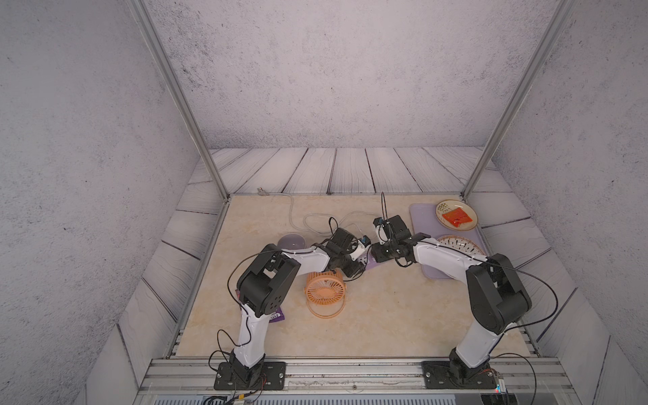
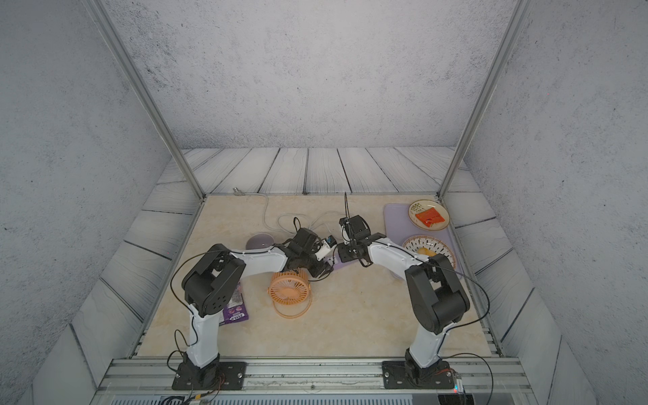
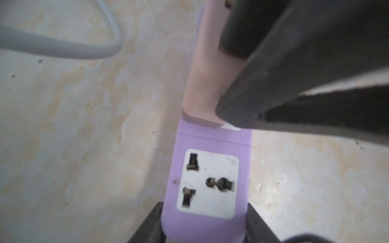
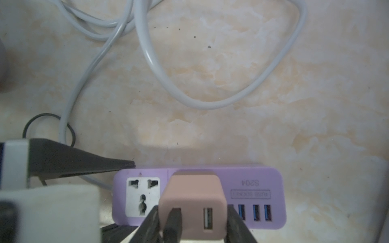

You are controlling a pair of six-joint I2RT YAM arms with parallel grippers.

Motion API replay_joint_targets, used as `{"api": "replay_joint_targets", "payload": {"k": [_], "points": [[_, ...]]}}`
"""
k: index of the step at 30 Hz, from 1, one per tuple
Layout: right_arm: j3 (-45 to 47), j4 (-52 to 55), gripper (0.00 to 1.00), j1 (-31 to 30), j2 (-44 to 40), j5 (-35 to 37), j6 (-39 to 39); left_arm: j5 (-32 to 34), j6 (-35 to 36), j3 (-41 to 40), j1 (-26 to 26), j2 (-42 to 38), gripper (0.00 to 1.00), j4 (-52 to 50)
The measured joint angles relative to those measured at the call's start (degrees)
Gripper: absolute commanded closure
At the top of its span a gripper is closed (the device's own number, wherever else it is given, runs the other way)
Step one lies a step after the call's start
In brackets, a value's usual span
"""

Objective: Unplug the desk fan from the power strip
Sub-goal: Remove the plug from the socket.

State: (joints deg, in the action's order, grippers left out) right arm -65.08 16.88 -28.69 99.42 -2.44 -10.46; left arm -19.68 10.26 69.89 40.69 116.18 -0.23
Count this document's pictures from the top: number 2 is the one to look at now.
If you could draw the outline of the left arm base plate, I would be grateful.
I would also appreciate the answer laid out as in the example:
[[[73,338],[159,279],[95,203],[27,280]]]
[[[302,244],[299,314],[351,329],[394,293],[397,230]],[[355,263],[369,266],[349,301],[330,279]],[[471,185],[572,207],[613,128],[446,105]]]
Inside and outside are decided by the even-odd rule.
[[[241,391],[246,376],[246,362],[215,361],[204,368],[183,361],[171,384],[173,391]]]

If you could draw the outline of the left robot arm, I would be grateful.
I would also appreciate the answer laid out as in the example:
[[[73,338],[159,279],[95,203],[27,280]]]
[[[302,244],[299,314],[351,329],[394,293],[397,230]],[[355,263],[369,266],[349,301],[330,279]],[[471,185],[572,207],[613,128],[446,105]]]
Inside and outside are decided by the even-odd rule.
[[[215,244],[197,255],[197,262],[182,280],[182,302],[191,314],[191,342],[177,375],[211,371],[219,365],[219,324],[243,278],[300,269],[307,277],[320,276],[332,270],[328,259],[337,244],[333,236],[320,238],[300,228],[294,237],[265,248],[234,251]]]

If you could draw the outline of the purple power strip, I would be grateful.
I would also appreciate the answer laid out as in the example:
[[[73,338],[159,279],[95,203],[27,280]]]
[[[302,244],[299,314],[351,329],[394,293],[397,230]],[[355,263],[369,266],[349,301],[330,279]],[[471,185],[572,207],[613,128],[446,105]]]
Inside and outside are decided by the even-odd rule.
[[[330,256],[329,258],[327,258],[327,263],[330,265],[332,270],[336,270],[336,269],[340,268],[341,262],[340,262],[340,259],[339,259],[339,255],[334,254],[334,255]]]

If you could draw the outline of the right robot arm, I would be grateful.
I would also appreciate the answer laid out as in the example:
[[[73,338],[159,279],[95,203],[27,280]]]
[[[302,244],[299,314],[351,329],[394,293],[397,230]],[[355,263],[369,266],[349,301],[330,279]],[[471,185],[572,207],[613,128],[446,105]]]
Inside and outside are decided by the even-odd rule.
[[[448,367],[441,346],[470,310],[457,272],[442,254],[418,254],[372,233],[359,215],[342,218],[339,224],[344,240],[337,245],[341,262],[357,260],[365,268],[377,264],[406,281],[418,330],[406,350],[404,370],[416,384],[432,381]]]

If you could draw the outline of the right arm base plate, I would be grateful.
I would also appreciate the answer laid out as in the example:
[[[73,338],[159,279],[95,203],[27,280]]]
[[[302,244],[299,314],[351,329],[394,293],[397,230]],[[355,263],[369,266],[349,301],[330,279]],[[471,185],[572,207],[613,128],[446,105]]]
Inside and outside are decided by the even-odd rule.
[[[388,390],[430,389],[455,390],[453,369],[446,361],[420,368],[415,362],[383,361],[381,363],[383,386]]]

